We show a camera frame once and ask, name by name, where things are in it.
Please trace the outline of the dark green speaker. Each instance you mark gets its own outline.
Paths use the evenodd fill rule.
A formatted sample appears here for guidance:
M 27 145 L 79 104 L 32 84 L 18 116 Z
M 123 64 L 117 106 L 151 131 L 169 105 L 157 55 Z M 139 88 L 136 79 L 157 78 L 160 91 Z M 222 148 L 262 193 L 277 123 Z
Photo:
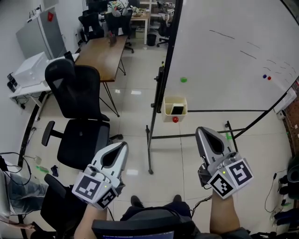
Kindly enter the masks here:
M 299 155 L 290 159 L 288 163 L 287 181 L 291 186 L 299 187 Z

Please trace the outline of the white router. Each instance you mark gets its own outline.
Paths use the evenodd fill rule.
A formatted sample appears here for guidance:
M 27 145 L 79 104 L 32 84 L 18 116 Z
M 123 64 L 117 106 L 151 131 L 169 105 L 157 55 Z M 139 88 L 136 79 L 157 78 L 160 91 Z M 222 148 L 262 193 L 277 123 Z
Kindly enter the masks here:
M 33 21 L 35 18 L 37 18 L 42 12 L 41 6 L 38 6 L 31 12 L 29 12 L 29 18 L 26 20 L 27 23 Z

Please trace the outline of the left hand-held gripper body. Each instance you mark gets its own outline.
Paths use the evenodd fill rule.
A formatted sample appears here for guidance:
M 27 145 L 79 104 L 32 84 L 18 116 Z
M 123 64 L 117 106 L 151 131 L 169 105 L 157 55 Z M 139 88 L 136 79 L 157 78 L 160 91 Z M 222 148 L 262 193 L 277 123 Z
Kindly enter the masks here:
M 108 169 L 89 164 L 79 173 L 72 193 L 83 202 L 104 210 L 125 187 L 121 179 L 122 172 L 121 167 Z

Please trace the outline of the white printer box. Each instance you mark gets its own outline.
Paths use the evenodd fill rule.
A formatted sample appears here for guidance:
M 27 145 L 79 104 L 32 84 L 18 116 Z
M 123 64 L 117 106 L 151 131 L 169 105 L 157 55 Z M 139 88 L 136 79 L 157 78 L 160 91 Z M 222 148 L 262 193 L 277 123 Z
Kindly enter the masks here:
M 49 60 L 45 52 L 26 59 L 13 73 L 13 77 L 21 88 L 40 84 L 44 81 L 45 69 Z

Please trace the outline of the brown wooden table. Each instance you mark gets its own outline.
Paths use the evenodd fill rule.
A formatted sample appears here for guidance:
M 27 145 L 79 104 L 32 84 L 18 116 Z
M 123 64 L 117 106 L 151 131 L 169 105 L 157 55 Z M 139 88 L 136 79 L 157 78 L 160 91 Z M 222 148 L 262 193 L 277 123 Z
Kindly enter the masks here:
M 128 37 L 125 35 L 116 37 L 116 43 L 110 44 L 110 40 L 105 38 L 92 39 L 81 48 L 76 65 L 86 65 L 94 67 L 100 74 L 100 83 L 112 103 L 109 109 L 120 117 L 112 95 L 110 93 L 108 83 L 115 82 L 117 72 L 120 70 L 124 75 L 126 71 L 122 63 L 122 54 Z

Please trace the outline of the brown pegboard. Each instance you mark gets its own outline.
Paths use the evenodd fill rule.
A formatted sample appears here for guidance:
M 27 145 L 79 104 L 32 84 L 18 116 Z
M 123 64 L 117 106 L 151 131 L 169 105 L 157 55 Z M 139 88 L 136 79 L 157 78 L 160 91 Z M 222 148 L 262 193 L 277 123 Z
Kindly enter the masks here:
M 299 79 L 293 84 L 296 98 L 286 107 L 283 120 L 291 147 L 292 156 L 299 155 Z

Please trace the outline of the colourful patterned bag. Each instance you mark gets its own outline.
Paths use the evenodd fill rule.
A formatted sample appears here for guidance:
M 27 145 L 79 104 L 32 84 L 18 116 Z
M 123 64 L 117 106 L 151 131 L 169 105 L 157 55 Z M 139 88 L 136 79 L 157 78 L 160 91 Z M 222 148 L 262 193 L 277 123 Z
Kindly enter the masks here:
M 114 17 L 128 14 L 128 0 L 112 0 L 107 3 L 107 12 Z

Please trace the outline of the black swivel chair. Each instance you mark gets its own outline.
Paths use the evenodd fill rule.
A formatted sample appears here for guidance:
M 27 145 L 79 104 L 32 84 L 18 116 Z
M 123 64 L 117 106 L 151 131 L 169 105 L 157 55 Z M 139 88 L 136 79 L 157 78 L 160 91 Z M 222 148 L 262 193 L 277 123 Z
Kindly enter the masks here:
M 126 36 L 128 39 L 131 37 L 131 18 L 133 16 L 133 10 L 128 9 L 128 14 L 126 16 L 122 15 L 120 17 L 114 17 L 112 13 L 105 14 L 105 21 L 108 27 L 107 37 L 110 34 L 115 34 L 116 36 Z
M 82 12 L 82 15 L 78 17 L 78 20 L 83 26 L 81 35 L 85 43 L 92 39 L 104 37 L 104 29 L 100 25 L 98 12 L 85 10 Z
M 160 47 L 162 44 L 168 44 L 169 38 L 171 35 L 172 21 L 168 21 L 167 17 L 162 17 L 159 20 L 160 27 L 158 28 L 158 33 L 161 36 L 159 42 L 156 44 L 157 47 Z

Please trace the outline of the person's legs in dark trousers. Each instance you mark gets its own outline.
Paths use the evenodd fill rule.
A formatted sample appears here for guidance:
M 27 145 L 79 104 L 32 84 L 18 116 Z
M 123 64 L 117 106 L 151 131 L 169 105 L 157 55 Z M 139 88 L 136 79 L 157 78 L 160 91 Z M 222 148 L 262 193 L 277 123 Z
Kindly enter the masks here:
M 130 206 L 123 214 L 120 221 L 157 219 L 179 216 L 183 220 L 191 219 L 190 207 L 186 202 L 174 203 L 173 201 L 164 206 L 138 208 Z

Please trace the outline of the black laptop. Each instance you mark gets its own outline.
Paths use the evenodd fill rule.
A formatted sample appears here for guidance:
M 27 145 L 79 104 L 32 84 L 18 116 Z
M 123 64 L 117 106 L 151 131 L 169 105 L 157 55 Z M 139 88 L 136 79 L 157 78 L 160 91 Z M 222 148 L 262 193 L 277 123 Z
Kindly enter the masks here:
M 182 222 L 173 215 L 128 221 L 95 220 L 92 224 L 97 239 L 192 239 L 194 230 L 192 221 Z

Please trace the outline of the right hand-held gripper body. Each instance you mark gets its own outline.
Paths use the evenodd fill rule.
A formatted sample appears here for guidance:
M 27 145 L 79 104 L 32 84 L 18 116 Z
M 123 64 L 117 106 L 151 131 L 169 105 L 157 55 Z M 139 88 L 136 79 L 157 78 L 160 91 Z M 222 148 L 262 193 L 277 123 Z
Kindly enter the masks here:
M 228 153 L 211 164 L 203 163 L 198 170 L 202 187 L 209 185 L 226 199 L 253 180 L 247 160 L 238 152 Z

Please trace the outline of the person's left black shoe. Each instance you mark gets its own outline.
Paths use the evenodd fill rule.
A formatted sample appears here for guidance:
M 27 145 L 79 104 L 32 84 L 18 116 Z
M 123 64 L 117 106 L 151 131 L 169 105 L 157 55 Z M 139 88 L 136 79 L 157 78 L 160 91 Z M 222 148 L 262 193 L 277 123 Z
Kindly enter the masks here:
M 130 202 L 131 202 L 131 206 L 133 207 L 144 208 L 141 200 L 135 195 L 131 197 Z

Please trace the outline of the whiteboard on black stand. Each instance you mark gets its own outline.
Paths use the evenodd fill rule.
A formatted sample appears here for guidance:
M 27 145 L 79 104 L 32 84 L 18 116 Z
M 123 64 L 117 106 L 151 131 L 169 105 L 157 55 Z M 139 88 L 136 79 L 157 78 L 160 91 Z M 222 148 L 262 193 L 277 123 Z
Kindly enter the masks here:
M 165 96 L 184 97 L 190 113 L 260 112 L 261 118 L 284 98 L 299 79 L 299 21 L 289 1 L 176 0 L 148 145 Z

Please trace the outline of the cream plastic box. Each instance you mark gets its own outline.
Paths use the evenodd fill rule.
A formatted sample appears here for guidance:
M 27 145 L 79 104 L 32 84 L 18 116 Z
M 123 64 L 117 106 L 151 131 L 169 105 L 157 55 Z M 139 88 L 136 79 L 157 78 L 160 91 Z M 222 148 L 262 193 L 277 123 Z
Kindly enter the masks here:
M 183 104 L 184 105 L 184 113 L 182 115 L 171 115 L 171 108 L 173 104 Z M 179 118 L 179 122 L 181 122 L 184 117 L 187 115 L 187 101 L 184 97 L 178 96 L 165 96 L 163 98 L 161 114 L 163 118 L 163 122 L 173 123 L 172 118 L 177 116 Z

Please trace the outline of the white wall device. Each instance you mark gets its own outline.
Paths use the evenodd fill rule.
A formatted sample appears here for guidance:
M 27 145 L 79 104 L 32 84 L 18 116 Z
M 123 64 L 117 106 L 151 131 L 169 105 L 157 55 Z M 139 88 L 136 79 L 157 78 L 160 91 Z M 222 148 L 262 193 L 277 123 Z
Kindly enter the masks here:
M 292 103 L 297 97 L 296 91 L 291 87 L 284 98 L 274 107 L 274 112 L 279 113 L 284 110 L 290 103 Z

